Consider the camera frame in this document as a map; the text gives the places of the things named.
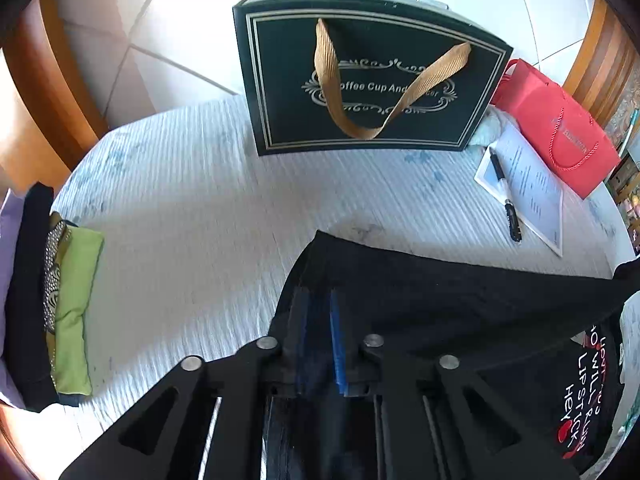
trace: green cloth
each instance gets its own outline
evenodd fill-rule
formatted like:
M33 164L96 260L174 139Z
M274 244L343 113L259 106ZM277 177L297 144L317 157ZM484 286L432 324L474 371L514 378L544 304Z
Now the green cloth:
M91 395L84 355L84 323L95 267L104 236L80 227L71 230L71 244L60 265L60 293L56 307L56 363L54 379L60 394Z

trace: white tile floor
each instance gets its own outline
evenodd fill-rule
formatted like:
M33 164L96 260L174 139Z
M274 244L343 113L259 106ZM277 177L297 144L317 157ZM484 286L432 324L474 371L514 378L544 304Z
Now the white tile floor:
M72 50L115 128L244 92L231 7L239 0L59 0ZM594 0L441 0L562 84Z

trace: pen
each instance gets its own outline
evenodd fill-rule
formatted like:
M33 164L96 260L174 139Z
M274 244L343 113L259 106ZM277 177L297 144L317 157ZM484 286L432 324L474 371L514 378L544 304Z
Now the pen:
M489 148L489 154L491 155L491 163L494 165L495 176L498 177L498 188L505 197L504 208L507 211L507 218L509 219L509 234L511 240L520 243L522 241L522 233L520 232L520 224L518 223L518 216L516 215L516 208L511 201L511 189L509 189L509 183L504 176L504 171L500 165L500 160L495 154L494 150Z

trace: white cloth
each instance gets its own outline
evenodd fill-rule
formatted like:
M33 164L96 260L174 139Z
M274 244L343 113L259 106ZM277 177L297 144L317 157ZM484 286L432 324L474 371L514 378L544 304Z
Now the white cloth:
M503 207L474 182L482 152L258 157L241 97L107 134L54 203L105 235L85 319L94 396L65 408L82 446L185 355L220 358L265 334L318 229L443 260L611 277L607 257L628 255L622 241L617 253L610 248L626 233L608 195L585 203L566 190L563 258L526 228L516 246ZM625 338L638 340L639 327L634 318ZM640 376L634 359L627 378Z

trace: paper document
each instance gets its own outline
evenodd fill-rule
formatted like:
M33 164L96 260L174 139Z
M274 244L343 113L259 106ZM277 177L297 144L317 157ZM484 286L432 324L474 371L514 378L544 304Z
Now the paper document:
M511 189L520 222L562 256L562 186L527 139L512 125L491 147L497 153ZM476 172L476 182L504 204L489 149Z

